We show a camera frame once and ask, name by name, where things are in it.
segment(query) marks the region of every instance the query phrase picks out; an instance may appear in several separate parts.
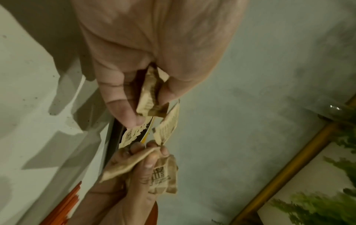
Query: skin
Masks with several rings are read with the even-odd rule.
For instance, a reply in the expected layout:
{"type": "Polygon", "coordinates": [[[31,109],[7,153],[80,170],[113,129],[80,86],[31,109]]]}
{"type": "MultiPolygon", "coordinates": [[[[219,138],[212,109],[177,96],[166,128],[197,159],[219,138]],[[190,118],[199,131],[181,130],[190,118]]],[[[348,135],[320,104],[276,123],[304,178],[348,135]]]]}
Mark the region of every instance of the skin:
{"type": "MultiPolygon", "coordinates": [[[[146,146],[157,147],[157,144],[150,141],[146,146]]],[[[130,148],[133,154],[144,149],[145,145],[140,142],[134,143],[130,148]]],[[[163,156],[169,155],[164,146],[161,147],[161,153],[163,156]]],[[[119,149],[104,171],[128,157],[130,154],[127,149],[119,149]]],[[[128,190],[125,187],[125,176],[102,183],[98,179],[79,204],[68,225],[144,225],[158,197],[148,192],[157,159],[158,153],[153,152],[135,166],[128,190]]]]}
{"type": "Polygon", "coordinates": [[[202,82],[221,59],[248,0],[72,0],[109,111],[125,127],[144,122],[135,112],[144,77],[155,62],[170,78],[160,104],[202,82]]]}

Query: gray surface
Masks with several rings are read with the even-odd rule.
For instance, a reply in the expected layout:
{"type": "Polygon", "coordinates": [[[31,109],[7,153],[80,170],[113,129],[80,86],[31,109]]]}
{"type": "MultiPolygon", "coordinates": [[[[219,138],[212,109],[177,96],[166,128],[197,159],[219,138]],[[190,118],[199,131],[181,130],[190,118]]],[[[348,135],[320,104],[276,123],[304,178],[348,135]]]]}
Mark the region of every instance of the gray surface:
{"type": "Polygon", "coordinates": [[[339,0],[252,0],[213,74],[181,99],[168,147],[177,196],[159,225],[228,224],[323,126],[288,96],[356,93],[356,7],[339,0]]]}

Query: concrete surface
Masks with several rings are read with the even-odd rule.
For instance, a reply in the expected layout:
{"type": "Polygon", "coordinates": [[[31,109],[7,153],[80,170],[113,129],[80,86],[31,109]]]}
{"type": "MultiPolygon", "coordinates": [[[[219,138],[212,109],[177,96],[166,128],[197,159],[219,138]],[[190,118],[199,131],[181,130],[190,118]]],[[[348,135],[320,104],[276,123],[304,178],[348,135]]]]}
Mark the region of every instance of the concrete surface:
{"type": "MultiPolygon", "coordinates": [[[[0,5],[0,224],[13,225],[31,205],[39,221],[90,162],[96,179],[108,118],[68,2],[0,5]]],[[[228,224],[323,126],[288,97],[355,94],[355,35],[355,1],[251,0],[221,63],[181,99],[168,142],[179,193],[160,197],[158,224],[228,224]]]]}

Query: paper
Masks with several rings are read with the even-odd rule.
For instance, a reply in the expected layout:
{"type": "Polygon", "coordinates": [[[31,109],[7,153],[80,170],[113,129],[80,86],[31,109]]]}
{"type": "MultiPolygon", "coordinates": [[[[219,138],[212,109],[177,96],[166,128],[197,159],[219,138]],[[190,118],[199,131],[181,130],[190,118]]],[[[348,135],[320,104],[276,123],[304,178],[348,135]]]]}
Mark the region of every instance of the paper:
{"type": "Polygon", "coordinates": [[[161,147],[155,147],[155,148],[147,148],[145,150],[142,150],[132,156],[130,156],[128,159],[125,161],[121,162],[118,165],[112,166],[111,168],[108,168],[103,172],[103,176],[101,178],[100,182],[112,179],[116,176],[122,175],[124,173],[130,172],[132,168],[139,163],[141,160],[146,158],[150,153],[153,151],[160,151],[161,147]]]}
{"type": "Polygon", "coordinates": [[[167,115],[169,103],[160,106],[157,100],[158,92],[163,83],[164,81],[159,77],[157,67],[149,65],[136,108],[138,114],[142,116],[158,116],[163,118],[167,115]]]}
{"type": "Polygon", "coordinates": [[[153,137],[159,145],[164,145],[168,138],[172,135],[173,131],[177,127],[179,116],[179,102],[168,113],[166,118],[156,127],[153,128],[153,137]]]}
{"type": "MultiPolygon", "coordinates": [[[[126,187],[130,186],[130,177],[126,180],[126,187]]],[[[161,157],[155,165],[149,193],[177,193],[177,164],[173,155],[161,157]]]]}
{"type": "Polygon", "coordinates": [[[141,132],[146,129],[147,124],[152,120],[152,117],[146,117],[145,122],[141,126],[134,127],[132,129],[127,129],[122,136],[119,148],[123,148],[131,144],[136,138],[141,134],[141,132]]]}

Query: orange stick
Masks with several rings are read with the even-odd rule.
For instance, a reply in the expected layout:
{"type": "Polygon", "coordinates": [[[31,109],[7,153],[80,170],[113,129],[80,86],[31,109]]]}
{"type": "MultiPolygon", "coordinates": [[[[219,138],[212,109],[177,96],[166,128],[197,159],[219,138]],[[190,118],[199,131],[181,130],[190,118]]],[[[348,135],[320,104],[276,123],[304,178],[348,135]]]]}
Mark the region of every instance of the orange stick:
{"type": "Polygon", "coordinates": [[[73,209],[73,207],[79,202],[79,198],[76,195],[74,198],[70,200],[67,206],[58,214],[58,216],[53,220],[50,225],[61,225],[63,218],[65,218],[68,213],[73,209]]]}
{"type": "Polygon", "coordinates": [[[40,223],[40,225],[50,225],[57,215],[66,207],[69,201],[78,193],[80,189],[80,181],[73,190],[52,210],[52,212],[40,223]]]}

